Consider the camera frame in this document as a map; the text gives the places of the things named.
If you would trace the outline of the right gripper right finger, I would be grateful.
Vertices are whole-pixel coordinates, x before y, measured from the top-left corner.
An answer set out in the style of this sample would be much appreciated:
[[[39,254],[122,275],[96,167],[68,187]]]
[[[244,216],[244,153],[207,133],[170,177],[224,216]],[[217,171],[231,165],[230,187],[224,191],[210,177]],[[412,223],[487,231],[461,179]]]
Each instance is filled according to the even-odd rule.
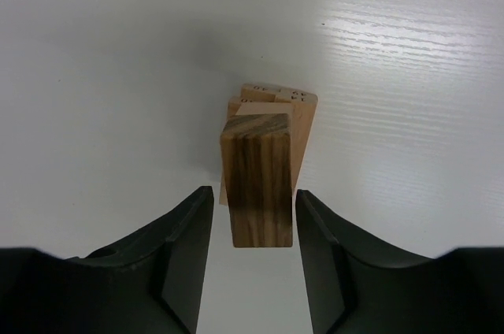
[[[426,258],[340,217],[300,190],[295,201],[315,333],[500,333],[503,250]]]

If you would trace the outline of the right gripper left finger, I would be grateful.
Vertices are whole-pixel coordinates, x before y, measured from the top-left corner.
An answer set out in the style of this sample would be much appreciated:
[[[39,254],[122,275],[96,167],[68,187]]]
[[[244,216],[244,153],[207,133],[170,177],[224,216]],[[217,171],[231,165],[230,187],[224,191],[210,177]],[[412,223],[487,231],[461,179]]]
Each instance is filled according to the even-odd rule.
[[[213,219],[202,186],[87,257],[1,251],[4,333],[194,333]]]

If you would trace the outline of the dark grained wood block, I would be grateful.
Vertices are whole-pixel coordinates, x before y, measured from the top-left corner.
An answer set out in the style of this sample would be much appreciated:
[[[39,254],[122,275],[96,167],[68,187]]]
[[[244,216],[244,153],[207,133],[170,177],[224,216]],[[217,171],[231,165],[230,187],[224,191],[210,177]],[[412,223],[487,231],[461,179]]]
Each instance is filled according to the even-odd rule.
[[[290,115],[231,117],[220,148],[233,246],[292,247]]]

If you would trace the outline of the long light wood block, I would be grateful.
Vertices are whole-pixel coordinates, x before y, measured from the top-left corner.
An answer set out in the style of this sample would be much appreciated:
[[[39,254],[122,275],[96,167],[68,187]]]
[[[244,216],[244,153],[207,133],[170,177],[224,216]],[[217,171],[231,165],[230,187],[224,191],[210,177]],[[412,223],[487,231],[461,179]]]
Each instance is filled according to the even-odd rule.
[[[248,98],[242,98],[239,96],[233,96],[229,99],[228,101],[228,108],[227,108],[227,118],[232,117],[236,115],[237,111],[239,110],[240,106],[245,103],[245,102],[252,102],[252,100]]]

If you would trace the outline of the long pale wood block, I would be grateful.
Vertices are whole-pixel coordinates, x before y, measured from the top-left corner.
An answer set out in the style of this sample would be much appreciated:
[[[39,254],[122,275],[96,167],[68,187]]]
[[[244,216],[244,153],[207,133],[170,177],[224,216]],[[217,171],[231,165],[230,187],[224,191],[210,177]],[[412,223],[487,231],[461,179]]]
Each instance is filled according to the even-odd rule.
[[[245,83],[241,87],[240,97],[252,102],[274,102],[280,90],[280,87]]]

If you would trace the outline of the numbered wood cube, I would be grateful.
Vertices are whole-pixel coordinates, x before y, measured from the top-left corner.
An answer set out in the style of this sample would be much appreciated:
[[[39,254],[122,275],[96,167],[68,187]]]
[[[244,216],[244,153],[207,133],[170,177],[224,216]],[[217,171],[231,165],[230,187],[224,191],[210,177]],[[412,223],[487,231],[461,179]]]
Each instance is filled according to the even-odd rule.
[[[292,115],[293,105],[288,102],[244,102],[236,112],[238,115],[288,114]]]

